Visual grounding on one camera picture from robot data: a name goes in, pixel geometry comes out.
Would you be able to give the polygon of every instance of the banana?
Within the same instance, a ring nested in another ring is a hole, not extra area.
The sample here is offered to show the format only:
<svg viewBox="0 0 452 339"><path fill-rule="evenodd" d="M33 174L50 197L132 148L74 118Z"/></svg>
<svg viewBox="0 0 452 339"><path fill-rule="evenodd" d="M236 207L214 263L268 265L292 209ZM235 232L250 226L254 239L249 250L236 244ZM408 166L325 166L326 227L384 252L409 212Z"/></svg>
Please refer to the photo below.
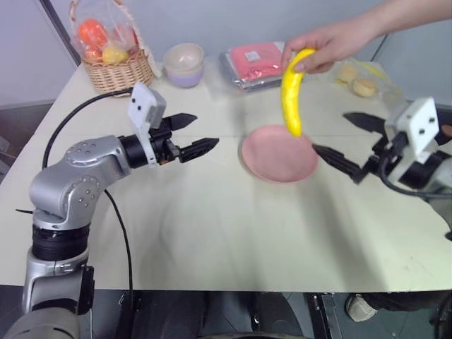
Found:
<svg viewBox="0 0 452 339"><path fill-rule="evenodd" d="M285 125L293 136L302 135L302 121L298 112L298 94L304 75L304 73L295 73L294 66L298 63L298 61L309 56L315 51L316 50L312 48L302 49L290 62L284 72L284 75L282 76L282 113L284 115Z"/></svg>

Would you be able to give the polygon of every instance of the basket handle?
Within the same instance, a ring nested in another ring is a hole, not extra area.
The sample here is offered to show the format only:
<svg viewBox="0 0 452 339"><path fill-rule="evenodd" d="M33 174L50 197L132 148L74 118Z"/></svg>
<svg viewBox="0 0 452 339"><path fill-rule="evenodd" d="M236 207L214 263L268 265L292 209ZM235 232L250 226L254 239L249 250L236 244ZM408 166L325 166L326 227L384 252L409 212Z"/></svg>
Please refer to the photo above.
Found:
<svg viewBox="0 0 452 339"><path fill-rule="evenodd" d="M76 22L76 8L78 6L79 0L71 0L71 4L69 5L69 19L71 21L72 28ZM148 58L150 69L152 69L154 75L157 78L162 76L161 70L157 67L155 63L154 56L150 51L149 47L144 43L143 38L141 37L140 30L138 29L138 25L136 24L135 19L129 12L129 9L124 5L122 0L113 0L113 2L117 5L119 10L129 19L132 24L132 28L135 31L136 39L138 40L138 47L144 51L144 54Z"/></svg>

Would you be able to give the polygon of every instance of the pink plate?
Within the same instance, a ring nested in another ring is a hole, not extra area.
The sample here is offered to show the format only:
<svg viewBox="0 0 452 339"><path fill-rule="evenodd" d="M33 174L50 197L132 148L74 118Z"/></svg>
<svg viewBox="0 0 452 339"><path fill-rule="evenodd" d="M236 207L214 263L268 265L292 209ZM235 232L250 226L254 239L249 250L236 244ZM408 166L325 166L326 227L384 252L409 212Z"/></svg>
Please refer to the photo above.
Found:
<svg viewBox="0 0 452 339"><path fill-rule="evenodd" d="M305 137L295 138L284 126L265 126L246 137L242 146L246 166L270 182L298 182L317 167L319 157Z"/></svg>

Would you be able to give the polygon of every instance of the wicker basket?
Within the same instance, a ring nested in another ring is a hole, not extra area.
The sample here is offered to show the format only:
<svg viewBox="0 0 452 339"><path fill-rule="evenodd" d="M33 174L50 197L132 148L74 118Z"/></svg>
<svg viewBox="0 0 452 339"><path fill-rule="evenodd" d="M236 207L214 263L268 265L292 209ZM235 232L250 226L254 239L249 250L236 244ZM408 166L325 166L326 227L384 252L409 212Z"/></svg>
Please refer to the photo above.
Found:
<svg viewBox="0 0 452 339"><path fill-rule="evenodd" d="M154 73L156 73L157 76L160 76L159 71L155 66L154 58L150 53L150 50L144 45L138 26L127 7L123 5L122 0L114 0L114 3L130 20L138 40L139 51L127 60L115 64L82 60L94 88L99 93L108 93L114 90L130 88L133 87L137 81L149 85L153 79ZM78 0L73 0L71 2L69 15L72 26L74 26L76 22L77 5Z"/></svg>

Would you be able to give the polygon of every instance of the table surface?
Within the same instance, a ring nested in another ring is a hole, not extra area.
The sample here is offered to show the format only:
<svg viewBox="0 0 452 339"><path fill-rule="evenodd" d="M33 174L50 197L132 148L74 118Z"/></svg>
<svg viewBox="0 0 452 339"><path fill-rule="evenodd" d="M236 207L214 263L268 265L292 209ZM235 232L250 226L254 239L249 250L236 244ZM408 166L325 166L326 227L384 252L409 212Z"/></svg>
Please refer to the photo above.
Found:
<svg viewBox="0 0 452 339"><path fill-rule="evenodd" d="M165 115L198 116L174 133L180 146L219 137L207 155L180 164L143 167L111 192L131 243L135 288L147 290L277 290L375 292L452 288L452 246L445 222L420 199L387 189L376 177L359 186L320 161L310 178L271 184L243 165L240 145L254 129L282 124L279 90L239 96L222 93L206 72L189 90L154 80L167 101ZM31 245L28 187L57 124L95 96L77 69L0 186L1 284L22 285ZM333 83L312 81L300 93L304 132L363 165L378 140L355 128L343 112L386 117L382 103L355 97ZM86 107L61 132L49 163L74 143L129 135L129 99ZM124 240L113 208L99 200L90 231L89 264L97 288L127 288Z"/></svg>

